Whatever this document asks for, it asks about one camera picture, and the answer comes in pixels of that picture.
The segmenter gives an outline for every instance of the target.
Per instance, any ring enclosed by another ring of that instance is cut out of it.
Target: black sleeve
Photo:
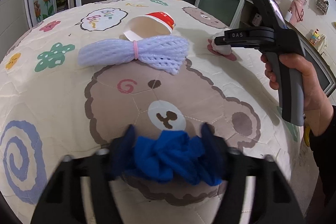
[[[327,130],[318,137],[315,137],[311,131],[309,135],[310,148],[320,171],[325,205],[336,190],[336,106],[333,108],[334,117]]]

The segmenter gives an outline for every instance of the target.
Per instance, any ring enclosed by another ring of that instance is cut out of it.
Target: red and white paper cup
[[[175,22],[165,12],[154,12],[132,18],[124,28],[124,35],[130,41],[139,41],[157,35],[171,34]]]

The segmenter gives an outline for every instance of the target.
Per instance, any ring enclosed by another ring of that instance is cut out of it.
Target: pink thermos
[[[293,0],[289,10],[292,11],[292,17],[289,21],[293,25],[303,21],[303,6],[306,4],[306,0]]]

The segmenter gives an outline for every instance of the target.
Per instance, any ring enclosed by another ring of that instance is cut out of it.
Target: pink flower print
[[[45,25],[44,27],[42,27],[40,29],[40,31],[44,31],[44,32],[48,32],[51,31],[57,24],[61,23],[61,21],[56,21],[54,20],[53,22],[48,23],[47,25]]]
[[[208,42],[209,42],[209,45],[207,45],[207,49],[209,50],[209,52],[213,53],[214,55],[222,55],[231,61],[237,60],[237,57],[233,53],[230,53],[229,55],[223,55],[223,54],[220,54],[219,52],[214,51],[211,45],[211,42],[212,42],[211,39],[208,39]]]

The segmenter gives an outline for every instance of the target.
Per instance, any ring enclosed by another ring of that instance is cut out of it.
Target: pink rubber band
[[[138,49],[138,42],[135,40],[133,41],[133,48],[134,48],[135,60],[137,60],[139,58],[139,49]]]

